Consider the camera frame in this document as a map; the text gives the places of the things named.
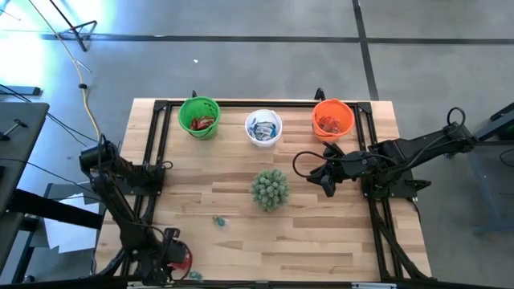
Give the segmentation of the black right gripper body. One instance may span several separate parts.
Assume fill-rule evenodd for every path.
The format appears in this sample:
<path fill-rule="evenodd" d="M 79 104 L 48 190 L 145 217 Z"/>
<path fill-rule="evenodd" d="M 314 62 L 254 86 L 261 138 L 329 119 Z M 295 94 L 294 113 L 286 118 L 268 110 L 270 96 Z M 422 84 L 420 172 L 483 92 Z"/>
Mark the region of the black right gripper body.
<path fill-rule="evenodd" d="M 353 151 L 345 154 L 336 144 L 324 142 L 323 145 L 326 162 L 321 166 L 321 173 L 329 175 L 334 181 L 355 181 L 361 175 L 371 174 L 380 165 L 378 158 L 371 153 Z"/>

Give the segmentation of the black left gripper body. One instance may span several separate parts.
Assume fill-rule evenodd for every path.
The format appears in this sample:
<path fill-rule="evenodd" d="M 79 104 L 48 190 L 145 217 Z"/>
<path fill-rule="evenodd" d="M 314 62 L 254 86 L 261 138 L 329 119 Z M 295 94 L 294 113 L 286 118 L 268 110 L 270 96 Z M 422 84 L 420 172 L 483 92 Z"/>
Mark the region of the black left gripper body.
<path fill-rule="evenodd" d="M 182 241 L 165 241 L 162 250 L 151 262 L 149 273 L 146 277 L 147 283 L 167 283 L 172 279 L 170 263 L 175 262 L 174 257 L 187 252 L 186 245 Z"/>

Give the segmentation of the artificial green potted plant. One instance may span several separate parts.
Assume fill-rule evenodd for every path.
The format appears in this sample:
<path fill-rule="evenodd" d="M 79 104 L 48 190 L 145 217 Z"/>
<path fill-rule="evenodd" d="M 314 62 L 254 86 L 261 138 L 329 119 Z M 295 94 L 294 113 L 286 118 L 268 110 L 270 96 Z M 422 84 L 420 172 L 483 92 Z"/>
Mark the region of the artificial green potted plant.
<path fill-rule="evenodd" d="M 262 170 L 255 175 L 250 194 L 262 211 L 277 210 L 289 201 L 290 188 L 287 176 L 280 169 Z"/>

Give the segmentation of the orange plastic bucket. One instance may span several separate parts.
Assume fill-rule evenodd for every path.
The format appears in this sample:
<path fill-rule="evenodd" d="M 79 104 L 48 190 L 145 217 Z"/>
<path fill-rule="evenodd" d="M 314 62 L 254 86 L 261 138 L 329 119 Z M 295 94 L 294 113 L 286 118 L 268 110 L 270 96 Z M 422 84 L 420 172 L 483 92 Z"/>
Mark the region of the orange plastic bucket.
<path fill-rule="evenodd" d="M 339 123 L 342 133 L 332 134 L 323 130 L 318 125 L 322 116 L 331 116 Z M 312 110 L 312 132 L 319 141 L 334 143 L 343 136 L 349 134 L 355 125 L 353 110 L 344 102 L 331 99 L 319 102 Z"/>

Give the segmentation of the white plastic bucket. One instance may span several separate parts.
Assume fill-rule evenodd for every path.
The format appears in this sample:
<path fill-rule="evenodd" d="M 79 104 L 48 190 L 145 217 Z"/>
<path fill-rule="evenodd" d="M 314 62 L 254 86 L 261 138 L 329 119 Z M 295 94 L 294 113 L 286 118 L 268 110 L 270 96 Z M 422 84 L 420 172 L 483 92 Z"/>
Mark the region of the white plastic bucket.
<path fill-rule="evenodd" d="M 272 140 L 260 141 L 250 136 L 248 129 L 252 123 L 273 123 L 276 126 L 276 137 Z M 253 111 L 245 121 L 245 131 L 250 138 L 250 141 L 259 148 L 270 148 L 272 147 L 278 139 L 281 137 L 283 131 L 282 120 L 279 115 L 269 109 L 260 109 Z"/>

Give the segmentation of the white paper sheets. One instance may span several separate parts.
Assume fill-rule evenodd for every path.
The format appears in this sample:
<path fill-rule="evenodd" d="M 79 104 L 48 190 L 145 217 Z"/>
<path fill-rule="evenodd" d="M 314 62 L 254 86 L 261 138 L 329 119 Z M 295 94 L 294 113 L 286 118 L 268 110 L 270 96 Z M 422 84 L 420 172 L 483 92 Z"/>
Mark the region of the white paper sheets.
<path fill-rule="evenodd" d="M 60 201 L 60 203 L 77 207 L 98 214 L 100 203 L 86 203 L 83 193 L 76 193 Z M 92 249 L 95 246 L 98 229 L 59 222 L 50 218 L 44 219 L 47 242 L 51 249 L 58 248 L 60 254 Z"/>

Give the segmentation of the black desk leg beam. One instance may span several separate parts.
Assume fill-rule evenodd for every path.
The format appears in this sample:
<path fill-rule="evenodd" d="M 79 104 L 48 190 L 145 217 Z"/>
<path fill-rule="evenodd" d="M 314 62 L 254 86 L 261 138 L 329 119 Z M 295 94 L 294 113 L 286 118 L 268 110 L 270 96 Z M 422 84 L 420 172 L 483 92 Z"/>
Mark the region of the black desk leg beam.
<path fill-rule="evenodd" d="M 63 204 L 21 189 L 13 192 L 6 208 L 16 213 L 32 214 L 96 230 L 99 230 L 103 224 L 103 217 L 98 213 Z"/>

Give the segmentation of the green plastic bucket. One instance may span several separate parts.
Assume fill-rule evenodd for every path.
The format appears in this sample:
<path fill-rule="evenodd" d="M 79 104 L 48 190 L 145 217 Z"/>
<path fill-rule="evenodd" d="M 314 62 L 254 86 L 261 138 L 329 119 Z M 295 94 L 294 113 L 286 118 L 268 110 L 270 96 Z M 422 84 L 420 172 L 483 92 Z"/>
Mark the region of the green plastic bucket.
<path fill-rule="evenodd" d="M 207 129 L 200 131 L 191 130 L 191 120 L 193 118 L 201 118 L 202 116 L 212 116 L 215 118 L 215 122 Z M 220 119 L 221 109 L 218 103 L 205 96 L 197 96 L 186 100 L 180 107 L 178 113 L 178 120 L 181 127 L 198 140 L 209 140 L 213 138 L 218 130 Z"/>

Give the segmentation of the black desk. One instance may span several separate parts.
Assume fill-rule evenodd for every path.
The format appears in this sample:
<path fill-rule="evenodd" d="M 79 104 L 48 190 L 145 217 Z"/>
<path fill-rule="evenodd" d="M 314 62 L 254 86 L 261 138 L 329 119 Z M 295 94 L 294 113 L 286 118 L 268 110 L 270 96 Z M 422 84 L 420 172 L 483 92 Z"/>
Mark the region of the black desk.
<path fill-rule="evenodd" d="M 0 141 L 0 214 L 16 189 L 43 127 L 49 104 L 0 103 L 0 132 L 5 132 L 20 119 L 26 128 L 17 128 L 9 141 Z"/>

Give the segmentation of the black flat bar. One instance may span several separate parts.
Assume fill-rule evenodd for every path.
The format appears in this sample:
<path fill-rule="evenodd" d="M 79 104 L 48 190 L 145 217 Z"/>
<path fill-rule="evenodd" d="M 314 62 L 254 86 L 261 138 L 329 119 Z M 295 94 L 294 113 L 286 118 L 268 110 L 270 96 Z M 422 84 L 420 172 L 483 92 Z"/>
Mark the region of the black flat bar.
<path fill-rule="evenodd" d="M 3 95 L 22 95 L 22 96 L 40 96 L 42 89 L 30 86 L 2 86 L 0 85 L 0 94 Z"/>

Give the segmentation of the black tripod stand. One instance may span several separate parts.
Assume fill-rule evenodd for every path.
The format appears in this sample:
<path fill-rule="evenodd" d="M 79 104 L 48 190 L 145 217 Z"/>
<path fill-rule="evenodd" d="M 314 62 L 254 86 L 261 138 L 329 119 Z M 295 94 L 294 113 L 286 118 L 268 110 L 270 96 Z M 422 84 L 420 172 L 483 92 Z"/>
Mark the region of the black tripod stand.
<path fill-rule="evenodd" d="M 68 28 L 64 31 L 59 32 L 59 36 L 63 36 L 65 34 L 71 34 L 74 36 L 76 42 L 79 44 L 82 51 L 87 52 L 89 50 L 89 46 L 86 45 L 86 42 L 90 42 L 92 39 L 92 34 L 96 29 L 98 22 L 96 20 L 92 20 L 89 22 L 84 22 L 81 24 L 74 25 L 68 17 L 61 11 L 61 9 L 56 5 L 54 0 L 49 0 L 50 4 L 55 8 L 55 10 L 59 13 L 61 18 L 67 24 Z"/>

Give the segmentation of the black aluminium table frame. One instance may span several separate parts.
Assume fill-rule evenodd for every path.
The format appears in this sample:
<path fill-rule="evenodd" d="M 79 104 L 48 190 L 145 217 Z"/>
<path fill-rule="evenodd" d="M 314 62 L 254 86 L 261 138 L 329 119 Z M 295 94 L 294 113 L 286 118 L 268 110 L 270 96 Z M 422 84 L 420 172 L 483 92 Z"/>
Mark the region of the black aluminium table frame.
<path fill-rule="evenodd" d="M 196 140 L 179 124 L 180 102 L 134 100 L 122 128 L 129 161 L 170 161 L 153 223 L 176 227 L 191 249 L 190 271 L 202 283 L 249 281 L 377 281 L 406 270 L 387 244 L 377 246 L 361 184 L 345 181 L 327 197 L 304 175 L 322 164 L 324 148 L 312 133 L 311 100 L 221 100 L 218 132 Z M 275 111 L 283 131 L 270 148 L 245 131 L 256 110 Z M 250 194 L 255 175 L 280 169 L 288 179 L 288 204 L 262 211 Z M 226 228 L 213 223 L 225 218 Z"/>

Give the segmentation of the blue-grey metal table frame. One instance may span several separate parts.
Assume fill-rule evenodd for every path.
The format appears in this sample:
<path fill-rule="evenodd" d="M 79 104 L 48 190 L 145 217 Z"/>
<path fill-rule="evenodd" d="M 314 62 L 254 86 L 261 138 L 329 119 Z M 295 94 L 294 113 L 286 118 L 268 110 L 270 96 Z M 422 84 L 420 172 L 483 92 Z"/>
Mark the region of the blue-grey metal table frame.
<path fill-rule="evenodd" d="M 514 231 L 514 102 L 490 116 L 475 137 L 478 142 L 468 160 L 487 220 L 474 231 Z"/>

